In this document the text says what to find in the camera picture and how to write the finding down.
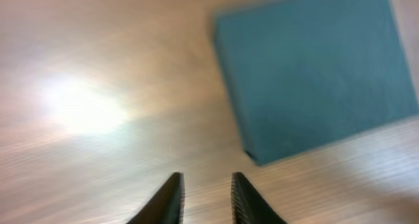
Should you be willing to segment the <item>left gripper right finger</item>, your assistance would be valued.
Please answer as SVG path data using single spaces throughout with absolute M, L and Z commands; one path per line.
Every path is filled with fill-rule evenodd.
M 287 224 L 241 172 L 232 174 L 230 196 L 234 224 Z

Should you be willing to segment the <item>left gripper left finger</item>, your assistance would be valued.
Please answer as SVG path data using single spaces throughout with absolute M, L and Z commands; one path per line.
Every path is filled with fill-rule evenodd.
M 182 224 L 184 197 L 183 173 L 174 172 L 126 224 Z

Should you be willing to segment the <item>dark green lidded box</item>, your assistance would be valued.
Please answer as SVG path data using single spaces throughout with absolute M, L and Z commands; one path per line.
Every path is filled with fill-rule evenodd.
M 243 149 L 257 165 L 418 114 L 390 0 L 268 0 L 214 24 Z

